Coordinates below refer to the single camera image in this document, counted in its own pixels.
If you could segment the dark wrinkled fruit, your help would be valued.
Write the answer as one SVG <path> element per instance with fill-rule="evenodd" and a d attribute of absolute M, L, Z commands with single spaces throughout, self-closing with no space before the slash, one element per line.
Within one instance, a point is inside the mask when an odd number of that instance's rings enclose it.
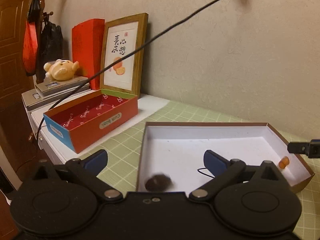
<path fill-rule="evenodd" d="M 145 189 L 149 192 L 164 192 L 172 186 L 172 180 L 166 174 L 154 174 L 145 182 Z"/>

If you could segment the brown wooden door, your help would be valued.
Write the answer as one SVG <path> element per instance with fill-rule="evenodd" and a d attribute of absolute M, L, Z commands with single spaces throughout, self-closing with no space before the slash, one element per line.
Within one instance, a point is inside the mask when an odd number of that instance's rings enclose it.
<path fill-rule="evenodd" d="M 34 155 L 22 93 L 33 86 L 22 66 L 22 48 L 31 0 L 1 0 L 1 147 L 17 171 Z"/>

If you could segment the red open gift box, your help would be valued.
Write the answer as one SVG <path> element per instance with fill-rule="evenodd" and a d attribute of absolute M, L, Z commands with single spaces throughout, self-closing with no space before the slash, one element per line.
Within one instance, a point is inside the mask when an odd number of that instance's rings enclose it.
<path fill-rule="evenodd" d="M 138 96 L 101 89 L 43 114 L 50 133 L 80 153 L 138 114 Z"/>

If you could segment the wooden coat rack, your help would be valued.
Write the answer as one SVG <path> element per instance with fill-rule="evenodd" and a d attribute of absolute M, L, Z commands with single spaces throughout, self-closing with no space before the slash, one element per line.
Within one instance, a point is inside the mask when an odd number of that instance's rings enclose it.
<path fill-rule="evenodd" d="M 49 17 L 53 15 L 53 12 L 45 12 L 45 0 L 32 0 L 29 11 L 28 11 L 28 21 L 30 23 L 35 23 L 36 35 L 38 42 L 37 49 L 37 58 L 36 58 L 36 72 L 35 72 L 35 83 L 42 83 L 45 78 L 44 68 L 41 66 L 40 60 L 40 39 L 41 33 L 44 29 L 44 26 L 49 21 Z"/>

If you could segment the red paper bag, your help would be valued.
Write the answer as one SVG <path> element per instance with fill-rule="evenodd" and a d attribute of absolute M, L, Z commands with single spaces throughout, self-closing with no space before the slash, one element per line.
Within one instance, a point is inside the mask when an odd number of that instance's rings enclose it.
<path fill-rule="evenodd" d="M 93 18 L 72 28 L 72 60 L 79 63 L 76 75 L 90 78 L 100 70 L 105 20 Z"/>

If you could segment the black hanging bag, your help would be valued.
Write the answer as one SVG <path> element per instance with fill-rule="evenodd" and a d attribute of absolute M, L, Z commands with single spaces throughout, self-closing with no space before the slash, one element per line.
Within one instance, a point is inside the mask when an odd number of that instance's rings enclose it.
<path fill-rule="evenodd" d="M 61 27 L 47 22 L 41 33 L 40 60 L 41 66 L 47 62 L 56 61 L 63 57 L 63 35 Z"/>

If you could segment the orange dried fruit piece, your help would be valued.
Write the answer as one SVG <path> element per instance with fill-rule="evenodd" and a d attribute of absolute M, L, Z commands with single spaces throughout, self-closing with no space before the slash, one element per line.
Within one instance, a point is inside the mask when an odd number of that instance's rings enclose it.
<path fill-rule="evenodd" d="M 281 170 L 283 170 L 283 169 L 285 169 L 289 164 L 290 164 L 290 159 L 289 159 L 287 156 L 285 156 L 285 157 L 283 157 L 283 158 L 279 161 L 278 167 L 279 167 Z"/>

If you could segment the red hanging bag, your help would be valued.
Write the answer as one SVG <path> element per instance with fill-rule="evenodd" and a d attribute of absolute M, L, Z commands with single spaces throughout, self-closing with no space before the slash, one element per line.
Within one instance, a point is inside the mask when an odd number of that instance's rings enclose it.
<path fill-rule="evenodd" d="M 25 33 L 23 40 L 22 62 L 27 76 L 32 76 L 36 72 L 36 58 L 37 58 L 37 35 L 35 23 L 25 24 Z"/>

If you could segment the wooden picture frame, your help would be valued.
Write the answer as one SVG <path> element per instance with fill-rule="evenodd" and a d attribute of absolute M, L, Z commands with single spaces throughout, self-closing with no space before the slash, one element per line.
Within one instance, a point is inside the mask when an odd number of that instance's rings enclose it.
<path fill-rule="evenodd" d="M 105 23 L 101 52 L 100 88 L 140 96 L 148 13 L 131 15 Z"/>

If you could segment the plush bear toy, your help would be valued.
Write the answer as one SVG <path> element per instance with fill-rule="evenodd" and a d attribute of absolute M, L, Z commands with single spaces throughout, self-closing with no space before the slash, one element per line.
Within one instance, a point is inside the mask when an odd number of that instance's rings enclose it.
<path fill-rule="evenodd" d="M 78 61 L 58 59 L 55 62 L 47 62 L 44 64 L 46 78 L 57 81 L 67 81 L 74 77 L 75 72 L 79 69 Z"/>

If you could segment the white side cabinet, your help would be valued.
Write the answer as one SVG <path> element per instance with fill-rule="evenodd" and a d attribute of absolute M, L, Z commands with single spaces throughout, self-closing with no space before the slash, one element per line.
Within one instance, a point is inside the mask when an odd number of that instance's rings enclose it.
<path fill-rule="evenodd" d="M 87 147 L 99 144 L 132 127 L 168 104 L 168 100 L 141 98 L 107 89 L 89 90 L 35 111 L 29 122 L 38 145 L 54 164 L 76 158 Z"/>

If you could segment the grey kitchen scale top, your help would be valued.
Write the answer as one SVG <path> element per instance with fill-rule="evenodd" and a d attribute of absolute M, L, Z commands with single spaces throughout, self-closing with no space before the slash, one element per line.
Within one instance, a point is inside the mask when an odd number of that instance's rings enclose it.
<path fill-rule="evenodd" d="M 41 93 L 42 96 L 49 96 L 77 87 L 87 80 L 88 78 L 84 76 L 75 76 L 67 81 L 57 81 L 45 78 L 44 82 L 36 84 L 35 88 Z"/>

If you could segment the brown white cardboard tray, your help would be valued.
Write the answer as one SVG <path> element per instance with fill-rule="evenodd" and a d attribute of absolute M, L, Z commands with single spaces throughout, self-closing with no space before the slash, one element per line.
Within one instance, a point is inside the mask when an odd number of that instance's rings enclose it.
<path fill-rule="evenodd" d="M 287 156 L 290 164 L 281 173 L 298 193 L 315 173 L 300 155 L 290 154 L 287 145 L 287 140 L 264 122 L 147 122 L 136 190 L 144 192 L 147 179 L 163 173 L 172 180 L 171 192 L 191 193 L 210 180 L 197 170 L 204 166 L 206 150 L 212 150 L 247 165 L 260 165 L 265 160 L 278 165 Z"/>

